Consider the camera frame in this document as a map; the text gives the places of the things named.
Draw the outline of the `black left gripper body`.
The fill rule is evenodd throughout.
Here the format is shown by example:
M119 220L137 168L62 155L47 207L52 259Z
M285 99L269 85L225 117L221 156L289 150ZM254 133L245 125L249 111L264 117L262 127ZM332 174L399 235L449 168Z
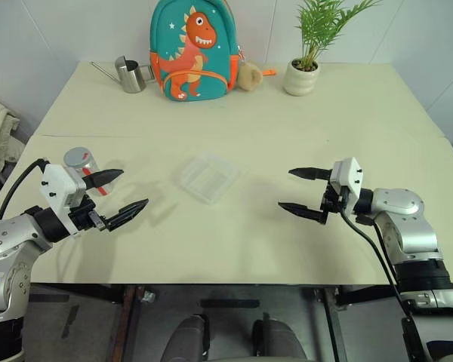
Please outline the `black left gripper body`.
M70 208L68 216L79 231L92 228L100 231L106 229L105 218L97 213L95 207L94 201L88 195L84 195L78 206Z

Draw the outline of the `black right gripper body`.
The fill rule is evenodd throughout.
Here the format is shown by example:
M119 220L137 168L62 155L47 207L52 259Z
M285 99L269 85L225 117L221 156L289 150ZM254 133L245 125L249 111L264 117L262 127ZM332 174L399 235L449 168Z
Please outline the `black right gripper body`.
M345 211L349 194L350 190L347 186L341 186L340 190L336 191L334 186L328 182L320 205L322 215L328 216L330 213Z

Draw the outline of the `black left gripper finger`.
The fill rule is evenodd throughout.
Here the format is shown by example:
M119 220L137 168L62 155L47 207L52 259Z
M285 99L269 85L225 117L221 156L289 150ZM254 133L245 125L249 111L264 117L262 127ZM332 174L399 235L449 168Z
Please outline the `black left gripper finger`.
M88 174L83 177L83 181L87 188L100 188L111 183L123 173L124 171L120 169L107 169Z
M135 201L123 208L118 213L105 219L105 226L108 231L116 230L125 223L130 222L140 211L142 211L149 203L148 199Z

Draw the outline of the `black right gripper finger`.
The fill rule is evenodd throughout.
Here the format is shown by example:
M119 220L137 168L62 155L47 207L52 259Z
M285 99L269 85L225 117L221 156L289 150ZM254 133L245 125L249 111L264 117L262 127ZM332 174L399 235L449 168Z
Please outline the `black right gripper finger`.
M279 202L278 205L295 216L310 219L322 225L327 221L328 213L324 211L312 210L305 205L296 203Z
M332 169L326 170L316 167L298 167L288 171L291 175L300 177L302 179L309 180L326 180L329 181L331 177Z

